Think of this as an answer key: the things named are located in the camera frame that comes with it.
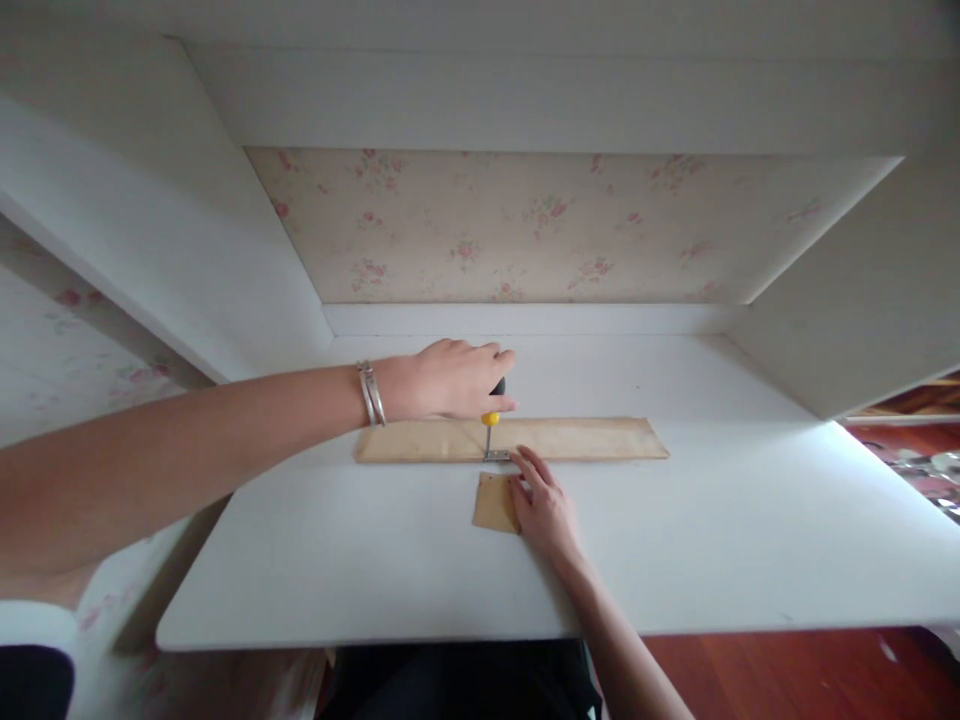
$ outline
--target red wooden floor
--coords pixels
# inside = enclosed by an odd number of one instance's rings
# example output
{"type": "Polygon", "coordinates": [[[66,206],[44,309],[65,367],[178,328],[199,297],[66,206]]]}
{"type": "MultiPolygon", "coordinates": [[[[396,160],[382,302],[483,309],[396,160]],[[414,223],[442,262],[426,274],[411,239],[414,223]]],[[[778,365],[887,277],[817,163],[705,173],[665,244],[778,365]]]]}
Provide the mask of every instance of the red wooden floor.
{"type": "MultiPolygon", "coordinates": [[[[960,448],[960,425],[853,434],[893,451],[960,448]]],[[[645,640],[700,720],[960,719],[960,664],[920,628],[645,640]]]]}

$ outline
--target person's lap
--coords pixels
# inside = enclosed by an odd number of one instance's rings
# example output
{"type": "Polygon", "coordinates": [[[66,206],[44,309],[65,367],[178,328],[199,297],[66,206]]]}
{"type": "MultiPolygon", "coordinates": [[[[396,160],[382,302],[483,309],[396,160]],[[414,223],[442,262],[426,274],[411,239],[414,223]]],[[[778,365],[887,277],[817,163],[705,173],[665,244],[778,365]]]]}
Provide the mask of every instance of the person's lap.
{"type": "Polygon", "coordinates": [[[362,646],[338,652],[320,718],[582,718],[600,703],[580,640],[362,646]]]}

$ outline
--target hand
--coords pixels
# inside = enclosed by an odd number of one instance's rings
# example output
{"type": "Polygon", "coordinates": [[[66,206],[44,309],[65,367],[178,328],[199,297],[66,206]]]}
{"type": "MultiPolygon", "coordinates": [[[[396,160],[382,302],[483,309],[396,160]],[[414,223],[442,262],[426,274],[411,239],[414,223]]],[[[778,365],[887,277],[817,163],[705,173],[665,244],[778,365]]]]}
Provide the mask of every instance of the hand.
{"type": "Polygon", "coordinates": [[[510,476],[510,486],[520,532],[555,568],[584,562],[573,500],[539,455],[525,445],[517,449],[520,454],[510,453],[510,459],[520,474],[510,476]],[[529,490],[521,480],[527,481],[529,490]]]}
{"type": "Polygon", "coordinates": [[[416,355],[374,363],[387,419],[426,415],[476,419],[488,412],[510,412],[517,402],[491,395],[517,361],[497,343],[473,347],[465,340],[440,340],[416,355]]]}

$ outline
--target white desk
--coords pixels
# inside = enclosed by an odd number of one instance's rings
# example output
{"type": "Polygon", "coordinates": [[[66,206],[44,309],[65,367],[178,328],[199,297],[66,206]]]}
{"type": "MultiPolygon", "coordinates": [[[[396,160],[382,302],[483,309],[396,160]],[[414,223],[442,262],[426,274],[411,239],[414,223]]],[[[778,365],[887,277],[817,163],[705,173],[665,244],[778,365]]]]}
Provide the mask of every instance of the white desk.
{"type": "MultiPolygon", "coordinates": [[[[433,339],[337,338],[325,361],[433,339]]],[[[508,387],[521,415],[648,417],[672,453],[556,465],[642,634],[960,623],[960,528],[726,340],[503,342],[519,355],[508,387]]],[[[470,524],[490,466],[358,466],[356,439],[236,493],[160,623],[162,648],[575,631],[523,540],[470,524]]]]}

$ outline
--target bangle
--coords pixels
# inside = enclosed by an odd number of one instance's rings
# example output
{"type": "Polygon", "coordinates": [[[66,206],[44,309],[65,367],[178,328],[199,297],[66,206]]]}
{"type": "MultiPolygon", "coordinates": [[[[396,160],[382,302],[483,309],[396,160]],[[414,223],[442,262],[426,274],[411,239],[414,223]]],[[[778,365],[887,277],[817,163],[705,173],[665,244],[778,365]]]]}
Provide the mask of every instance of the bangle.
{"type": "Polygon", "coordinates": [[[373,412],[373,401],[370,399],[370,391],[367,390],[367,381],[363,378],[363,364],[357,363],[357,369],[360,371],[360,391],[363,393],[363,401],[367,405],[367,417],[372,427],[377,424],[377,416],[373,412]]]}
{"type": "Polygon", "coordinates": [[[377,379],[373,376],[373,365],[369,360],[357,363],[360,371],[360,385],[363,388],[363,399],[367,403],[367,416],[371,425],[386,425],[387,416],[383,412],[383,400],[380,399],[380,389],[377,379]]]}

